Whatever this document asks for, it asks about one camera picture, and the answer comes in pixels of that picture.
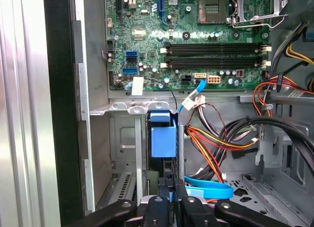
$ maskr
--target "metal bracket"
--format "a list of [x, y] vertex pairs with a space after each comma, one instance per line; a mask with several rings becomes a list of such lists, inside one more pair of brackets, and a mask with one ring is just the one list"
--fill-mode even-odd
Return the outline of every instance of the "metal bracket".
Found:
[[131, 115], [145, 115], [148, 111], [170, 111], [175, 113], [167, 102], [115, 102], [108, 106], [91, 110], [90, 115], [104, 115], [106, 112], [127, 111]]
[[[277, 25], [279, 25], [287, 15], [280, 15], [280, 12], [283, 10], [283, 8], [287, 5], [287, 0], [274, 0], [273, 7], [274, 11], [272, 14], [264, 15], [264, 16], [254, 16], [249, 20], [246, 20], [244, 17], [244, 0], [233, 0], [234, 2], [234, 8], [235, 11], [232, 15], [232, 26], [233, 28], [250, 28], [250, 27], [257, 27], [257, 26], [269, 26], [270, 28], [275, 28]], [[266, 19], [273, 19], [276, 17], [282, 17], [282, 20], [276, 24], [275, 26], [271, 26], [267, 23], [261, 23], [261, 24], [253, 24], [253, 25], [246, 25], [246, 26], [238, 26], [238, 24], [243, 24], [247, 22], [257, 22], [257, 21], [263, 21]]]
[[283, 162], [284, 132], [270, 125], [260, 127], [259, 150], [255, 157], [255, 165], [259, 165], [263, 155], [266, 168], [280, 168]]

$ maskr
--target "mounting screw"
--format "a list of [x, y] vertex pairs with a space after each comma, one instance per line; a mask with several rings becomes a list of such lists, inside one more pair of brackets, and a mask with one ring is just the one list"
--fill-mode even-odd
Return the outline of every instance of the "mounting screw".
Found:
[[268, 33], [263, 33], [263, 34], [262, 34], [262, 38], [263, 38], [263, 39], [267, 39], [268, 37], [269, 37], [269, 34], [268, 34]]
[[229, 208], [230, 208], [230, 205], [229, 205], [228, 203], [225, 203], [225, 202], [223, 202], [223, 203], [221, 204], [221, 206], [222, 206], [223, 208], [226, 208], [226, 209], [229, 209]]
[[189, 198], [187, 198], [187, 200], [188, 200], [189, 202], [195, 202], [195, 198], [189, 197]]
[[161, 197], [156, 197], [155, 201], [162, 201], [162, 198]]
[[130, 207], [130, 206], [131, 204], [127, 201], [122, 204], [122, 207]]

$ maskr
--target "white label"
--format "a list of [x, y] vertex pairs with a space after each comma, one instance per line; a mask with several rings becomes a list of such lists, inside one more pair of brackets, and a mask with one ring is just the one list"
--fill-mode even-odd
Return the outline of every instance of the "white label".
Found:
[[195, 173], [195, 175], [197, 175], [199, 172], [201, 172], [202, 170], [204, 170], [203, 168], [199, 168], [199, 170]]
[[157, 12], [157, 3], [152, 4], [152, 12]]
[[295, 97], [295, 98], [299, 98], [304, 94], [304, 92], [301, 92], [297, 89], [295, 89], [294, 91], [291, 92], [291, 94], [288, 95], [288, 97]]
[[178, 0], [168, 0], [169, 5], [178, 5]]
[[191, 108], [195, 105], [195, 102], [190, 99], [190, 97], [186, 97], [183, 101], [182, 105], [187, 109], [188, 111], [191, 110]]
[[143, 95], [144, 77], [133, 77], [132, 95]]

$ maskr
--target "red wire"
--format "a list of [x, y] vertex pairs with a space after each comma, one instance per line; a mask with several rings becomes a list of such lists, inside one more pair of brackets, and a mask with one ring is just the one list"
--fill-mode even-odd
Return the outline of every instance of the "red wire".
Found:
[[204, 137], [202, 134], [200, 134], [199, 132], [193, 130], [192, 128], [189, 128], [189, 130], [192, 131], [192, 133], [194, 133], [197, 137], [199, 137], [201, 140], [205, 141], [205, 142], [208, 142], [209, 144], [213, 145], [213, 146], [216, 146], [216, 147], [219, 147], [219, 148], [222, 148], [222, 149], [227, 149], [227, 150], [243, 150], [244, 148], [235, 148], [235, 147], [225, 147], [225, 146], [222, 146], [222, 145], [219, 145], [209, 139], [207, 139], [206, 137]]

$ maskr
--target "black capacitor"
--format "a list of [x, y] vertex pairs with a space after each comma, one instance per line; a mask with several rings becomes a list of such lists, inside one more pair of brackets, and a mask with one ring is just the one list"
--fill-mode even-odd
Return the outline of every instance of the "black capacitor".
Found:
[[124, 4], [124, 7], [128, 7], [129, 6], [129, 0], [123, 0], [123, 4]]
[[171, 16], [171, 15], [168, 15], [166, 20], [167, 20], [167, 22], [169, 23], [169, 22], [171, 22], [171, 19], [172, 19], [172, 16]]

